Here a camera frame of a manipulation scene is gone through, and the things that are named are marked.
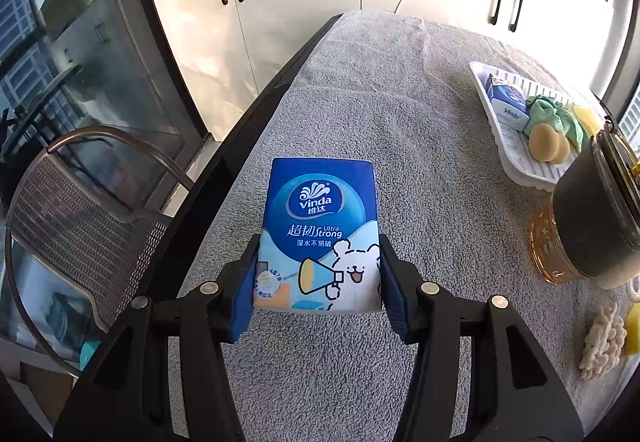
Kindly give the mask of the green cloth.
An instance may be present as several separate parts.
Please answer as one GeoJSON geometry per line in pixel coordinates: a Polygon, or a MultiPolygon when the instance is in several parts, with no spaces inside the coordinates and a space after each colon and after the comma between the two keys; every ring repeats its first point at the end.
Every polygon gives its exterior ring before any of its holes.
{"type": "Polygon", "coordinates": [[[530,136],[538,124],[547,124],[570,141],[577,153],[588,147],[590,139],[586,129],[568,106],[555,98],[536,96],[526,100],[529,120],[524,128],[524,135],[530,136]]]}

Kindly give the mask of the white knotted rope toy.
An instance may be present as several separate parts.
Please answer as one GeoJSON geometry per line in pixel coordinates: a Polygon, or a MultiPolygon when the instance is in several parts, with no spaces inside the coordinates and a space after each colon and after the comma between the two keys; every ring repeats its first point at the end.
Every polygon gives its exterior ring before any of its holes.
{"type": "Polygon", "coordinates": [[[627,337],[617,303],[601,308],[585,338],[578,370],[582,380],[596,380],[620,363],[627,337]]]}

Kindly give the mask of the beige gourd makeup sponge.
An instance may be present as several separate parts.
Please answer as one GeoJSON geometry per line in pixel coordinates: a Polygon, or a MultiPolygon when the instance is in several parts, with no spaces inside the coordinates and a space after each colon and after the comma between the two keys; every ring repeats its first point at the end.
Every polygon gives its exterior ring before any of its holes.
{"type": "Polygon", "coordinates": [[[541,123],[530,131],[528,150],[538,162],[560,165],[570,155],[570,143],[561,132],[541,123]]]}

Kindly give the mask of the blue tissue pack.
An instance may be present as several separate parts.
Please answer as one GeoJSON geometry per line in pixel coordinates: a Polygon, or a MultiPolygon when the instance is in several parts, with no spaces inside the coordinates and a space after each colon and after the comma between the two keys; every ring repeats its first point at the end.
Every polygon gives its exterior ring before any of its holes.
{"type": "Polygon", "coordinates": [[[485,91],[497,121],[516,131],[523,131],[529,114],[521,92],[492,74],[487,77],[485,91]]]}
{"type": "Polygon", "coordinates": [[[292,313],[382,310],[373,166],[360,159],[272,162],[254,306],[292,313]]]}

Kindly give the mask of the grey towel table cover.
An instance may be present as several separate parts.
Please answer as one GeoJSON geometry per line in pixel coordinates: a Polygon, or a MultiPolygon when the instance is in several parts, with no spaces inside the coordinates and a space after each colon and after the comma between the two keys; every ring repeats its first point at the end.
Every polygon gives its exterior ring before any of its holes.
{"type": "MultiPolygon", "coordinates": [[[[580,352],[601,307],[627,308],[628,300],[623,289],[587,282],[552,286],[533,266],[528,226],[548,196],[503,171],[473,61],[558,86],[548,68],[497,40],[381,10],[345,13],[298,72],[216,209],[183,289],[216,277],[260,229],[275,158],[365,159],[374,168],[378,227],[398,256],[456,296],[508,298],[591,430],[636,361],[584,381],[580,352]]],[[[250,441],[390,440],[415,356],[384,313],[259,310],[224,348],[250,441]]]]}

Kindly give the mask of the metal mesh chair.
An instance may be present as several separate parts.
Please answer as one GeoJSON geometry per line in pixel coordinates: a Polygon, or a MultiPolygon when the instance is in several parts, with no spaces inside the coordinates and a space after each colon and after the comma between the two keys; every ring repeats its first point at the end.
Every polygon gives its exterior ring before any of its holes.
{"type": "Polygon", "coordinates": [[[193,180],[154,144],[111,126],[90,126],[55,139],[29,164],[6,214],[4,263],[17,313],[38,346],[74,378],[67,363],[30,318],[18,290],[12,247],[21,245],[47,270],[90,303],[93,321],[107,332],[128,306],[171,223],[156,209],[129,209],[77,178],[58,150],[87,138],[108,138],[152,158],[186,190],[193,180]]]}

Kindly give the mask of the yellow rectangular sponge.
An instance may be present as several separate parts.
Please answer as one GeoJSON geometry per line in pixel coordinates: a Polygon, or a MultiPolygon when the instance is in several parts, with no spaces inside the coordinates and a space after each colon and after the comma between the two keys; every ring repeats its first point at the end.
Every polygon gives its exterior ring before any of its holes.
{"type": "Polygon", "coordinates": [[[596,136],[597,132],[602,128],[602,121],[593,110],[574,104],[573,113],[588,137],[596,136]]]}

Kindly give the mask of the white plastic tray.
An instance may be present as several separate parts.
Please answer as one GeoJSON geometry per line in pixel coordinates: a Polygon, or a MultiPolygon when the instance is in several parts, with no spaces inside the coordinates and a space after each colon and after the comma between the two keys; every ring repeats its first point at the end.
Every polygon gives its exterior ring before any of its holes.
{"type": "Polygon", "coordinates": [[[555,90],[537,83],[536,80],[530,80],[520,74],[480,61],[471,61],[469,69],[478,98],[480,98],[485,110],[492,136],[498,147],[500,162],[506,176],[522,187],[535,188],[551,193],[555,184],[574,161],[577,152],[572,149],[566,162],[560,165],[536,161],[529,153],[528,138],[524,135],[524,132],[500,121],[499,113],[491,105],[486,92],[488,77],[493,76],[497,80],[503,80],[506,84],[518,89],[525,98],[533,96],[551,97],[569,108],[573,104],[577,104],[581,108],[589,109],[596,117],[597,124],[602,126],[605,121],[605,110],[600,106],[600,102],[589,91],[567,94],[563,90],[555,90]]]}

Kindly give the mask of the white mug chrome lid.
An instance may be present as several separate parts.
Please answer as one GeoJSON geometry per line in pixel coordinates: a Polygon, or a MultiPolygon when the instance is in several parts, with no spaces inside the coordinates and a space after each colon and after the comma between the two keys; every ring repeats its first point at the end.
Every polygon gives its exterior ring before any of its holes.
{"type": "Polygon", "coordinates": [[[639,268],[613,268],[596,277],[596,283],[602,289],[623,287],[632,303],[640,303],[639,268]]]}

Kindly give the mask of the amber glass tumbler green sleeve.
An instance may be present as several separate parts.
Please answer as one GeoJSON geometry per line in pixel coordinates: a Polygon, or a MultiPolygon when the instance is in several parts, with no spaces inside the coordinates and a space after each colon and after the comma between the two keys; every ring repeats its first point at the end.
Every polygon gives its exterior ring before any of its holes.
{"type": "Polygon", "coordinates": [[[535,267],[551,284],[639,268],[639,158],[605,122],[555,184],[529,229],[535,267]]]}

